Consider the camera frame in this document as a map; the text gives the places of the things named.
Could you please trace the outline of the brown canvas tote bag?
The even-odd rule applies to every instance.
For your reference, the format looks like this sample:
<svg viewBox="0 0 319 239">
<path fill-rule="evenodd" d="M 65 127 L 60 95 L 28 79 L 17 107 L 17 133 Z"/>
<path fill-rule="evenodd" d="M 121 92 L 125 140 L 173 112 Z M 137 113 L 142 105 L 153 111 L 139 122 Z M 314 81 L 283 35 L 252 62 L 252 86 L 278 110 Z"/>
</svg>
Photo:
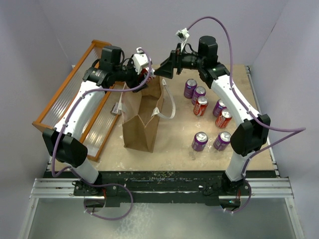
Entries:
<svg viewBox="0 0 319 239">
<path fill-rule="evenodd" d="M 164 115 L 162 106 L 167 93 L 171 104 L 170 115 Z M 166 80 L 159 76 L 148 82 L 148 87 L 134 93 L 122 92 L 119 101 L 122 113 L 124 147 L 144 152 L 153 152 L 160 119 L 170 120 L 175 116 L 174 98 Z"/>
</svg>

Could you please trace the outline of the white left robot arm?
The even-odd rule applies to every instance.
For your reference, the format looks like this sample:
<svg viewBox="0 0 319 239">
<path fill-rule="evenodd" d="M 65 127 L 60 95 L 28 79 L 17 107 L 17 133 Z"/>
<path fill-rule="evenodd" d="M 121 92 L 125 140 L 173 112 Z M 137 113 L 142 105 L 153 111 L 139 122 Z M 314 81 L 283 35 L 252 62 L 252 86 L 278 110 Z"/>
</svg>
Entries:
<svg viewBox="0 0 319 239">
<path fill-rule="evenodd" d="M 88 159 L 88 149 L 80 142 L 84 126 L 97 109 L 106 93 L 116 92 L 112 86 L 125 82 L 127 91 L 139 91 L 146 86 L 152 73 L 152 61 L 142 48 L 130 58 L 124 58 L 120 47 L 102 48 L 101 57 L 85 71 L 79 91 L 69 109 L 52 128 L 46 128 L 42 137 L 51 156 L 51 173 L 58 177 L 69 169 L 86 182 L 91 195 L 101 193 L 100 173 Z"/>
</svg>

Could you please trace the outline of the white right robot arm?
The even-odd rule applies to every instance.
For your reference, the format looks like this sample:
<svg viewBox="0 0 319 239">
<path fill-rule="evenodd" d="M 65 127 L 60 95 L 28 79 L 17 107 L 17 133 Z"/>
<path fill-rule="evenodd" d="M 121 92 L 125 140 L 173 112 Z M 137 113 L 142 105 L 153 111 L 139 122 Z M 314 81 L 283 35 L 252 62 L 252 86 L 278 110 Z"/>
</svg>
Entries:
<svg viewBox="0 0 319 239">
<path fill-rule="evenodd" d="M 183 69 L 197 70 L 200 79 L 226 104 L 237 128 L 231 136 L 233 155 L 223 173 L 221 187 L 225 194 L 233 195 L 244 183 L 249 159 L 266 143 L 271 120 L 267 114 L 262 115 L 250 106 L 239 92 L 230 71 L 218 61 L 218 44 L 214 37 L 200 37 L 198 50 L 190 53 L 184 49 L 186 44 L 186 37 L 182 37 L 176 49 L 155 70 L 155 75 L 171 79 Z"/>
</svg>

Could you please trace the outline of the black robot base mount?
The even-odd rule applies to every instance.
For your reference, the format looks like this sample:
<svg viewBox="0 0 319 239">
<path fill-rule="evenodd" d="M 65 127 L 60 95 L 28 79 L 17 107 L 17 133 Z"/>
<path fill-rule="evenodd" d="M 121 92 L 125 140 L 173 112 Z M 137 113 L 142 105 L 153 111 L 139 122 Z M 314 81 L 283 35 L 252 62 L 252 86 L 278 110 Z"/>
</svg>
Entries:
<svg viewBox="0 0 319 239">
<path fill-rule="evenodd" d="M 102 171 L 96 187 L 92 187 L 72 172 L 58 176 L 71 181 L 75 196 L 106 197 L 107 207 L 134 202 L 239 208 L 239 198 L 249 195 L 253 179 L 273 178 L 274 170 L 248 171 L 245 181 L 235 183 L 227 182 L 222 171 Z"/>
</svg>

